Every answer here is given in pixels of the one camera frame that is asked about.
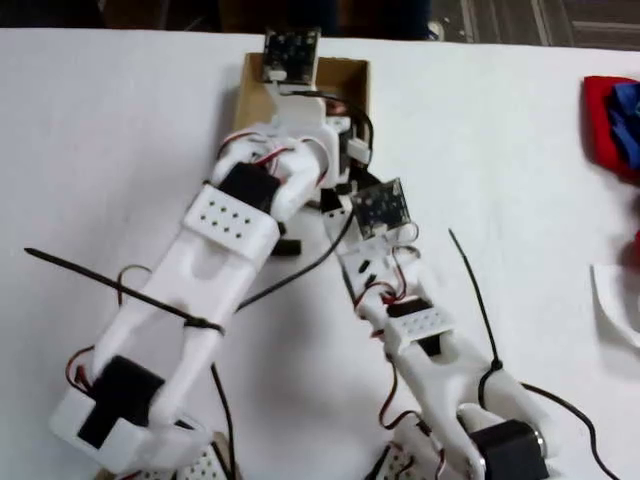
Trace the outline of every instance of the white table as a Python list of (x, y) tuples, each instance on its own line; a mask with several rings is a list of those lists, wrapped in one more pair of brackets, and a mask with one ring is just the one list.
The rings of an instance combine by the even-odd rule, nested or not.
[[(111, 276), (153, 266), (229, 130), (243, 55), (261, 48), (260, 36), (0, 31), (0, 477), (95, 473), (47, 420), (68, 356), (116, 309), (112, 291), (22, 248)], [(320, 53), (371, 61), (372, 170), (403, 179), (436, 299), (488, 353), (453, 227), (507, 368), (583, 408), (605, 461), (637, 477), (640, 355), (602, 324), (589, 272), (632, 238), (637, 193), (588, 162), (579, 100), (583, 76), (633, 75), (640, 55), (367, 40), (322, 40)], [(292, 230), (304, 257), (271, 262), (257, 287), (327, 246), (311, 214)], [(134, 355), (167, 373), (179, 332), (164, 319)], [(376, 413), (391, 379), (369, 333), (333, 258), (234, 319), (219, 364), (245, 478), (362, 478), (388, 438)], [(201, 386), (194, 405), (224, 430), (210, 380)], [(540, 401), (564, 445), (553, 465), (603, 478), (584, 427)], [(403, 391), (395, 408), (410, 404)]]

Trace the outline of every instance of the black zip tie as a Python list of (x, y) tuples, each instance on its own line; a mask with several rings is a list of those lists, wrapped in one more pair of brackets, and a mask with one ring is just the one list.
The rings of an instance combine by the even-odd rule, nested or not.
[(78, 273), (84, 277), (90, 278), (98, 283), (106, 285), (107, 287), (111, 287), (118, 292), (122, 292), (130, 297), (137, 298), (141, 302), (152, 305), (160, 310), (164, 310), (165, 312), (172, 313), (173, 315), (183, 318), (185, 320), (185, 327), (196, 327), (196, 328), (210, 328), (220, 332), (221, 335), (224, 335), (224, 328), (217, 323), (211, 323), (201, 317), (194, 317), (193, 315), (189, 315), (187, 312), (180, 310), (179, 308), (173, 307), (171, 305), (167, 305), (166, 303), (161, 302), (160, 300), (156, 300), (155, 298), (149, 297), (143, 293), (138, 292), (132, 288), (129, 288), (125, 285), (119, 284), (118, 282), (111, 280), (104, 275), (101, 275), (93, 270), (89, 270), (86, 267), (78, 265), (76, 263), (70, 262), (60, 257), (56, 257), (55, 255), (51, 255), (49, 253), (43, 252), (41, 250), (35, 248), (25, 248), (25, 252), (29, 255), (33, 255), (40, 260), (44, 260), (45, 262), (53, 263), (59, 267), (65, 268), (67, 270), (71, 270), (72, 272)]

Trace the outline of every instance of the cardboard box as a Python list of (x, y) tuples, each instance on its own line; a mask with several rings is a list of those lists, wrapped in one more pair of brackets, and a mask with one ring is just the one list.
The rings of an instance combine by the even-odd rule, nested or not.
[[(240, 130), (256, 122), (269, 122), (274, 105), (261, 81), (262, 54), (248, 53), (244, 59), (240, 92), (233, 129)], [(318, 90), (335, 93), (355, 102), (369, 113), (369, 62), (348, 58), (318, 59)]]

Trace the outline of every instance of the black circuit board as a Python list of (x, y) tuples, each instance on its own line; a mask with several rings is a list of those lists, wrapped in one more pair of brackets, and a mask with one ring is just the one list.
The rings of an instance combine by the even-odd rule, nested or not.
[(411, 223), (399, 178), (355, 193), (352, 201), (365, 240)]
[(320, 30), (267, 31), (262, 56), (262, 81), (270, 82), (269, 73), (287, 73), (282, 83), (311, 85), (315, 78), (316, 51)]

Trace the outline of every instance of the red cloth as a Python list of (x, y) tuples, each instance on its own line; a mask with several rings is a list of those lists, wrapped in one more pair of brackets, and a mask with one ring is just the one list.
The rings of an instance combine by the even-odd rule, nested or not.
[(627, 179), (640, 178), (640, 172), (629, 167), (623, 153), (621, 153), (611, 137), (611, 123), (607, 112), (607, 97), (614, 85), (618, 83), (635, 82), (624, 77), (585, 77), (584, 94), (587, 112), (591, 121), (594, 159), (598, 165)]

